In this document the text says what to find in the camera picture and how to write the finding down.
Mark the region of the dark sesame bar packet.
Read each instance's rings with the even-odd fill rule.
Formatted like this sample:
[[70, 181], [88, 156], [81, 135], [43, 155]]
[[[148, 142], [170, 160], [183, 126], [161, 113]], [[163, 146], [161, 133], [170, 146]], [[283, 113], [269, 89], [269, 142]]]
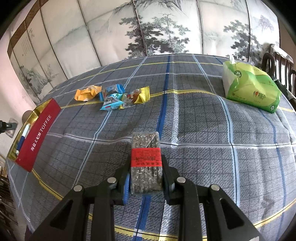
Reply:
[[162, 190], [163, 166], [158, 132], [132, 134], [130, 190], [134, 195]]

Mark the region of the red toffee tin box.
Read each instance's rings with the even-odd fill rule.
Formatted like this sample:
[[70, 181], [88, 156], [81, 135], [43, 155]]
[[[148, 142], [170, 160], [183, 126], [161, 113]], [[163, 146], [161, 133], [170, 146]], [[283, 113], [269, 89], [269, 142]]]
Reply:
[[[37, 106], [29, 115], [7, 154], [7, 158], [24, 170], [31, 172], [36, 161], [37, 154], [43, 144], [46, 134], [60, 113], [61, 108], [55, 99], [51, 98]], [[20, 153], [16, 155], [16, 148], [26, 124], [30, 124], [30, 130], [21, 147]]]

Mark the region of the ink landscape folding screen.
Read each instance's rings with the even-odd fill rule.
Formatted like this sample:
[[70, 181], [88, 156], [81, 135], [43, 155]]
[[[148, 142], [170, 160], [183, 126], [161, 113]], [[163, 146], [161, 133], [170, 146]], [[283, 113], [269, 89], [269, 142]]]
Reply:
[[194, 53], [259, 65], [269, 44], [280, 44], [280, 27], [262, 1], [32, 1], [7, 54], [39, 103], [62, 82], [118, 61]]

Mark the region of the orange candy wrapper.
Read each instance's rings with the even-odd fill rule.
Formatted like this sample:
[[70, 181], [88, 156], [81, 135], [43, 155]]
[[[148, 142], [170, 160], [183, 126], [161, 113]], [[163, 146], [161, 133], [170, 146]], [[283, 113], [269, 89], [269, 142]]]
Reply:
[[85, 89], [78, 89], [76, 90], [74, 99], [76, 101], [89, 101], [93, 99], [96, 95], [98, 95], [102, 90], [101, 86], [90, 85]]

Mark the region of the yellow candy wrapper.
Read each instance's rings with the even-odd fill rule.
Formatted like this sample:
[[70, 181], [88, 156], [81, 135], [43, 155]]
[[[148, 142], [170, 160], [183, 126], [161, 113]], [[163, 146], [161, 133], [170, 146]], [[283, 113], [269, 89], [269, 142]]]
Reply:
[[131, 108], [136, 104], [144, 104], [150, 100], [149, 86], [138, 88], [122, 95], [120, 109]]

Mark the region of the blue soda cracker pack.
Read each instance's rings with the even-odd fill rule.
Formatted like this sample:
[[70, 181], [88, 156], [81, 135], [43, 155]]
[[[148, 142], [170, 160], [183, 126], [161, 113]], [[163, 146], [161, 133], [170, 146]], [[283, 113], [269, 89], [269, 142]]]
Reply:
[[26, 136], [28, 135], [28, 132], [29, 132], [29, 130], [30, 130], [30, 126], [31, 126], [31, 125], [30, 125], [29, 123], [26, 124], [26, 126], [25, 126], [25, 128], [24, 128], [24, 130], [23, 130], [23, 132], [22, 132], [21, 138], [20, 138], [20, 140], [19, 140], [19, 142], [18, 142], [18, 145], [17, 145], [17, 148], [16, 148], [16, 155], [17, 155], [17, 156], [19, 155], [20, 150], [21, 150], [21, 147], [22, 147], [22, 145], [23, 145], [23, 142], [25, 141]]

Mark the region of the green tissue pack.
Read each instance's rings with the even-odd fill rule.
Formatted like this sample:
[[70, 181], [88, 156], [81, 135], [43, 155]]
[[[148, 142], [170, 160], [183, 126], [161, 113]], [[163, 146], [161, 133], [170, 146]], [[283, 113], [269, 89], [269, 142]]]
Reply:
[[227, 99], [274, 113], [281, 91], [271, 77], [259, 68], [234, 58], [223, 62], [223, 87]]

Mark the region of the blue candy wrapper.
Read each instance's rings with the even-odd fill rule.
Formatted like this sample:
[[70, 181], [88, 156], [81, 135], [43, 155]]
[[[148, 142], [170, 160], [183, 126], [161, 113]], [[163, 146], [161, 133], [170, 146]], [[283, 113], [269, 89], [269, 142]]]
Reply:
[[125, 88], [121, 84], [115, 84], [108, 87], [103, 87], [99, 93], [99, 100], [105, 101], [107, 97], [112, 94], [123, 94], [125, 93]]
[[123, 94], [120, 93], [113, 93], [107, 96], [104, 100], [101, 110], [110, 111], [112, 109], [119, 108], [123, 104], [123, 101], [121, 100], [122, 96]]

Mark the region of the dark wooden chair near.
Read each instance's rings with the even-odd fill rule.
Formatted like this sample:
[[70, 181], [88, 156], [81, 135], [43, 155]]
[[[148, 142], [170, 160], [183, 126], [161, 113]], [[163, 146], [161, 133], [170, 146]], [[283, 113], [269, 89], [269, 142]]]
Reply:
[[262, 70], [275, 82], [295, 109], [295, 68], [293, 58], [276, 44], [269, 44], [262, 58]]

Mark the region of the blue candy wrapper lower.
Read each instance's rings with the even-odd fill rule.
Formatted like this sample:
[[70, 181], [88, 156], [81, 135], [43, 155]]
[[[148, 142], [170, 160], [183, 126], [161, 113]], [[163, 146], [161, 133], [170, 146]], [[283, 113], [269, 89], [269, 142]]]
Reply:
[[123, 104], [123, 101], [121, 100], [122, 96], [123, 94], [120, 93], [113, 93], [107, 96], [104, 100], [101, 110], [110, 111], [112, 109], [119, 108]]

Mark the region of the blue candy wrapper upper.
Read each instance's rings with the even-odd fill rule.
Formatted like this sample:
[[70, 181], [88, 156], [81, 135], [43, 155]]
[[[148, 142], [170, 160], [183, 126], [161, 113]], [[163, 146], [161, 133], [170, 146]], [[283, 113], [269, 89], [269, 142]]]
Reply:
[[103, 87], [99, 93], [99, 100], [105, 101], [107, 97], [112, 94], [123, 94], [125, 93], [125, 88], [121, 84], [115, 84], [108, 87]]

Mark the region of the blue plaid tablecloth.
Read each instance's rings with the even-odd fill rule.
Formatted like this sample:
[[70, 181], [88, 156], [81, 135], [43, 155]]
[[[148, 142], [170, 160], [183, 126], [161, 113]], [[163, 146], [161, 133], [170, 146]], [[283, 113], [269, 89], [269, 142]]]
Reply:
[[[95, 186], [122, 166], [135, 132], [159, 133], [170, 166], [197, 185], [218, 184], [266, 240], [295, 215], [295, 110], [275, 113], [225, 98], [224, 58], [174, 54], [125, 60], [82, 73], [51, 90], [61, 112], [32, 172], [8, 162], [15, 205], [30, 230], [76, 184]], [[151, 99], [123, 110], [74, 100], [77, 89], [149, 86]]]

